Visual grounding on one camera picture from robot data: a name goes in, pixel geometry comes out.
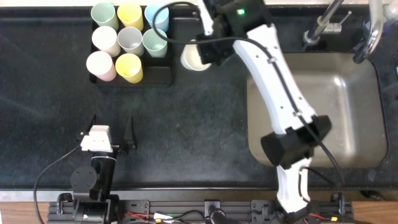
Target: blue cup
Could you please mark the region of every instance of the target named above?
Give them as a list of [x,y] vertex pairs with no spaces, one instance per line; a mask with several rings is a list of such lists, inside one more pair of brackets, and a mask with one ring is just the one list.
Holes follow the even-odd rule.
[[[145,18],[147,19],[151,28],[154,28],[154,16],[155,13],[161,8],[160,5],[150,5],[145,8]],[[165,8],[156,17],[156,29],[160,29],[167,32],[169,29],[169,9]]]

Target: cup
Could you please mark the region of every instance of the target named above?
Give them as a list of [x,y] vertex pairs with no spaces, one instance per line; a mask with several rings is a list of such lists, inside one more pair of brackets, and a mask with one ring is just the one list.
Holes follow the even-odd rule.
[[[155,13],[161,8],[160,5],[150,5],[145,8],[145,18],[147,19],[151,28],[154,28]],[[169,29],[169,9],[165,8],[156,17],[156,28],[164,32]]]
[[127,52],[141,57],[144,53],[141,31],[135,27],[126,27],[118,34],[119,45]]
[[108,53],[111,57],[118,56],[120,53],[118,35],[112,27],[104,26],[97,28],[94,30],[91,40],[95,47]]
[[[165,32],[158,30],[164,37],[167,37]],[[149,29],[142,37],[144,47],[152,57],[165,57],[167,54],[167,41],[161,39],[154,29]]]
[[180,61],[184,68],[193,71],[204,71],[211,65],[211,63],[207,63],[205,65],[201,63],[198,46],[196,44],[187,44],[184,47]]
[[144,21],[142,20],[142,9],[134,3],[124,3],[118,8],[118,17],[125,27],[135,27],[142,31]]
[[108,82],[116,77],[116,70],[111,56],[103,51],[93,52],[86,61],[88,71]]
[[134,54],[123,54],[116,61],[116,71],[129,83],[142,80],[142,66],[139,57]]
[[110,26],[114,30],[119,28],[118,17],[114,6],[109,2],[100,2],[91,9],[91,18],[99,26]]

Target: faucet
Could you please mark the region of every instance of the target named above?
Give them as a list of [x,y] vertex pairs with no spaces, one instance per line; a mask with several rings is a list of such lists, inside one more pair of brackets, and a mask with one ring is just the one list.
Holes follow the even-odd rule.
[[[343,1],[344,0],[334,0],[325,11],[325,13],[322,16],[318,17],[314,27],[304,33],[303,40],[306,44],[315,45],[318,43],[319,36],[325,30],[330,22],[330,18],[336,12],[339,6],[341,6]],[[356,51],[353,57],[355,63],[364,62],[376,48],[381,38],[384,24],[382,1],[369,0],[369,11],[371,15],[369,28],[370,33],[367,41],[359,48],[359,50]]]

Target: green light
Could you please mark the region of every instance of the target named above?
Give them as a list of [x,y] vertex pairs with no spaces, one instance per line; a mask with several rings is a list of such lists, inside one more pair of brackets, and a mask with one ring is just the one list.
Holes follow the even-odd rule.
[[244,15],[244,9],[238,9],[236,10],[236,12],[238,13],[238,15]]

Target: sink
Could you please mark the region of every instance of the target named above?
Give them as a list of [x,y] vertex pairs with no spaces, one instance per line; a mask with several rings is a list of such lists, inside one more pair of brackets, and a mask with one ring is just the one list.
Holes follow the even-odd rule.
[[[332,129],[323,142],[341,167],[374,167],[387,154],[386,131],[376,70],[353,54],[285,54],[298,87],[318,115],[328,115]],[[272,166],[260,139],[273,132],[266,104],[248,79],[248,139],[252,155]],[[318,146],[311,166],[331,167]]]

